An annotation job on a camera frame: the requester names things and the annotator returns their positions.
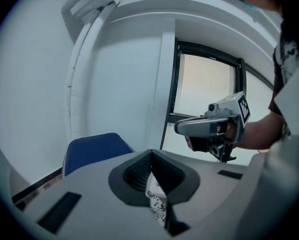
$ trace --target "person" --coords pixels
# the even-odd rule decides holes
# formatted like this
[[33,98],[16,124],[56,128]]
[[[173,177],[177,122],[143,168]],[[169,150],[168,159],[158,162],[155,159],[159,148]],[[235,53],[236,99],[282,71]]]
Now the person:
[[[246,125],[241,140],[236,147],[249,150],[267,150],[280,139],[290,136],[280,109],[274,98],[291,79],[299,65],[299,0],[241,0],[251,6],[277,12],[283,19],[280,39],[273,53],[274,90],[269,104],[270,113],[257,122]],[[227,124],[226,138],[233,140],[237,126]],[[192,148],[191,141],[186,137],[187,145]]]

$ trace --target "blue chair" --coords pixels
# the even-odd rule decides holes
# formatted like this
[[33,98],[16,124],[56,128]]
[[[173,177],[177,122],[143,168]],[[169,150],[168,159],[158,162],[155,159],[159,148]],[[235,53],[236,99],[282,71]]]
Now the blue chair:
[[135,150],[116,133],[75,139],[68,146],[62,174],[65,177],[83,166],[133,152]]

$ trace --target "black slot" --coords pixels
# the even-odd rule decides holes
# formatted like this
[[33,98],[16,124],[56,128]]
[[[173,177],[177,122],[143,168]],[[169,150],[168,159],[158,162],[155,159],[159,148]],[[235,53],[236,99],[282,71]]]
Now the black slot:
[[243,174],[241,173],[237,173],[237,172],[232,172],[232,171],[228,171],[228,170],[221,170],[218,172],[218,174],[226,176],[226,177],[230,177],[236,180],[240,180],[243,177]]
[[63,197],[38,221],[38,225],[55,234],[72,212],[82,196],[67,192]]

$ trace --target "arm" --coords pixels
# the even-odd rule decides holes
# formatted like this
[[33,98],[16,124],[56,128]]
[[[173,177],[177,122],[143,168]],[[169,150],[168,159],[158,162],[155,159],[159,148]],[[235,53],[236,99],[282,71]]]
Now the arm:
[[[248,150],[269,149],[281,138],[284,123],[284,118],[273,112],[270,112],[260,121],[248,123],[237,147]],[[234,139],[235,134],[236,125],[229,124],[226,137]]]

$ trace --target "white wall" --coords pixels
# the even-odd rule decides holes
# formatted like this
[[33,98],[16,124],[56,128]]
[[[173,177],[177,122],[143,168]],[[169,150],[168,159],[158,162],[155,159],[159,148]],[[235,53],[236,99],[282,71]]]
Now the white wall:
[[[117,133],[136,151],[148,148],[159,76],[162,16],[136,16],[104,26],[94,47],[86,92],[86,135]],[[174,37],[164,46],[172,51]],[[163,127],[172,67],[164,84]]]
[[67,150],[63,98],[74,45],[65,1],[20,0],[0,27],[0,148],[28,185],[59,169]]

